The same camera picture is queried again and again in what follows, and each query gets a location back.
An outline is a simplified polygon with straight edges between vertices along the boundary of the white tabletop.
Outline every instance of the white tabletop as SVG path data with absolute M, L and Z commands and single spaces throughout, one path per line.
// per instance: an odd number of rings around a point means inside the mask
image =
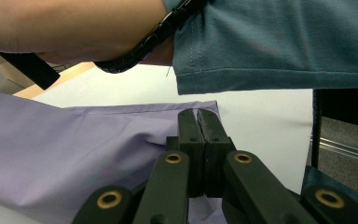
M 175 74 L 168 70 L 163 66 L 138 65 L 126 73 L 112 75 L 92 68 L 34 100 L 58 107 L 216 100 L 223 126 L 236 148 L 253 152 L 288 189 L 300 192 L 312 127 L 311 90 L 179 96 Z M 16 215 L 0 209 L 0 223 L 8 223 L 7 216 Z

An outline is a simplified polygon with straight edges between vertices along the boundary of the purple fabric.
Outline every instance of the purple fabric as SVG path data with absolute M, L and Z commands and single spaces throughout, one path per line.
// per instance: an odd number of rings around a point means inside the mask
M 0 94 L 0 204 L 70 223 L 94 190 L 146 180 L 187 108 L 218 113 L 216 102 L 58 108 Z

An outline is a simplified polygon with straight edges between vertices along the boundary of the watch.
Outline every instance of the watch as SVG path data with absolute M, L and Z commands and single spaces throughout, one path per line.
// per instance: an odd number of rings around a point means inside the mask
M 131 51 L 113 61 L 95 62 L 95 65 L 108 73 L 122 73 L 133 68 L 207 2 L 208 0 L 182 0 Z

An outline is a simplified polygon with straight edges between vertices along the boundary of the person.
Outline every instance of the person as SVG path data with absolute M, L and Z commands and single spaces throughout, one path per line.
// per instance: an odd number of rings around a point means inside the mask
M 0 0 L 0 51 L 112 60 L 179 2 Z M 145 63 L 172 64 L 180 94 L 358 88 L 358 1 L 211 0 Z

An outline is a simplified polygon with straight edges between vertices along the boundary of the teal sleeve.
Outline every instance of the teal sleeve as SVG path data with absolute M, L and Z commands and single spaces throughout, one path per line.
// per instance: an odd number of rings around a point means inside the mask
M 172 64 L 180 94 L 358 88 L 358 1 L 211 0 L 176 31 Z

